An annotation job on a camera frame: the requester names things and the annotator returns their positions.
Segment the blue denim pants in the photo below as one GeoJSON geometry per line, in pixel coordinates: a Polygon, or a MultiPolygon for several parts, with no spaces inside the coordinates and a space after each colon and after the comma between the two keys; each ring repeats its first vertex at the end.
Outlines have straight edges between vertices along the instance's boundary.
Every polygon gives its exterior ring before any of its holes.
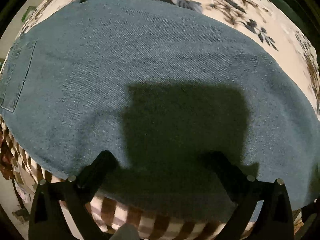
{"type": "Polygon", "coordinates": [[[76,0],[14,43],[1,115],[56,177],[104,150],[117,165],[104,193],[186,220],[235,209],[221,159],[260,181],[284,180],[291,206],[319,195],[319,120],[257,42],[169,3],[76,0]]]}

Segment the floral cream bedspread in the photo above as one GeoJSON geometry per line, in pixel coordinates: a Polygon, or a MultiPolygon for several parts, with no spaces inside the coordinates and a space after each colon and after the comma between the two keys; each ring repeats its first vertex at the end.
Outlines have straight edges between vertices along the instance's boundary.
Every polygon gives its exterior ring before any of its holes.
{"type": "MultiPolygon", "coordinates": [[[[74,0],[44,0],[27,17],[20,33],[28,32],[72,1],[74,0]]],[[[301,28],[271,1],[167,1],[224,23],[260,44],[302,90],[315,113],[319,113],[319,73],[316,50],[301,28]]]]}

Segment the brown checkered bed skirt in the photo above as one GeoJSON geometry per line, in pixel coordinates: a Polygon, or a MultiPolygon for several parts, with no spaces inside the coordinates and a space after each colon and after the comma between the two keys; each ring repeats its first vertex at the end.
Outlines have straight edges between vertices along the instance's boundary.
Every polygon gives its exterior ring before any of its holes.
{"type": "MultiPolygon", "coordinates": [[[[4,120],[1,120],[1,142],[10,151],[14,185],[24,203],[31,202],[41,179],[48,179],[52,183],[62,181],[28,155],[15,140],[4,120]]],[[[119,227],[129,223],[137,228],[142,239],[216,239],[226,226],[218,221],[189,222],[148,213],[102,194],[96,194],[86,205],[86,209],[103,232],[113,234],[119,227]]]]}

